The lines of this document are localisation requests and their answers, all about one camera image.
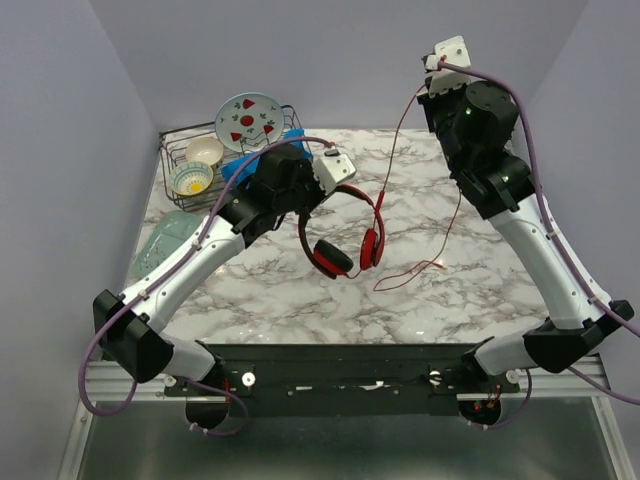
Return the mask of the red black headphones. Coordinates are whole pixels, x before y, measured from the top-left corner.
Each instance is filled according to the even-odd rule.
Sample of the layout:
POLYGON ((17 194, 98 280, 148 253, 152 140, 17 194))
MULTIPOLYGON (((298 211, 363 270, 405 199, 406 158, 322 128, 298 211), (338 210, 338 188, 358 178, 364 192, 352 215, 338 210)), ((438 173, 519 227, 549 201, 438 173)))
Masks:
POLYGON ((321 274, 330 279, 355 278, 363 271, 375 268, 381 262, 386 242, 385 224, 381 204, 385 192, 373 200, 368 194, 353 185, 339 185, 327 197, 345 195, 353 198, 346 207, 354 207, 355 201, 368 205, 369 213, 356 208, 354 213, 345 213, 326 225, 312 228, 314 241, 308 239, 308 224, 315 219, 309 209, 298 215, 297 233, 300 246, 307 260, 321 274))

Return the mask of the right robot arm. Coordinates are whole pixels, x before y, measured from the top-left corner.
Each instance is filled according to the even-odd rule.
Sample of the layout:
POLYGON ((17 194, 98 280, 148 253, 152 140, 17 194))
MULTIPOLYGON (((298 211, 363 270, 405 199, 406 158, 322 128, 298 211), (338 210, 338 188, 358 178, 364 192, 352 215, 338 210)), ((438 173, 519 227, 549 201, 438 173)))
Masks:
POLYGON ((426 79, 418 98, 451 178, 482 219, 501 234, 534 281, 548 310, 538 326, 491 337, 467 351, 460 379, 480 392, 511 369, 540 367, 560 373, 592 353, 634 316, 614 300, 569 248, 558 248, 559 230, 546 227, 528 164, 506 147, 519 109, 503 88, 487 81, 438 93, 426 79))

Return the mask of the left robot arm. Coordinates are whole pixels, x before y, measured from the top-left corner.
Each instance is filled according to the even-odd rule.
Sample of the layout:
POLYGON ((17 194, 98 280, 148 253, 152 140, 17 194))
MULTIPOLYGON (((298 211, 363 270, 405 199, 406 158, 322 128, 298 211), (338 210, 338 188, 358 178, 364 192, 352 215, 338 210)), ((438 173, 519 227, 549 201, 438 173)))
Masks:
POLYGON ((161 373, 186 377, 201 395, 222 380, 213 353, 197 341, 165 335, 184 301, 219 267, 273 230, 281 217, 312 212, 352 174, 337 150, 307 159, 290 143, 252 154, 234 172, 190 239, 155 270, 120 294, 93 301, 100 347, 137 384, 161 373))

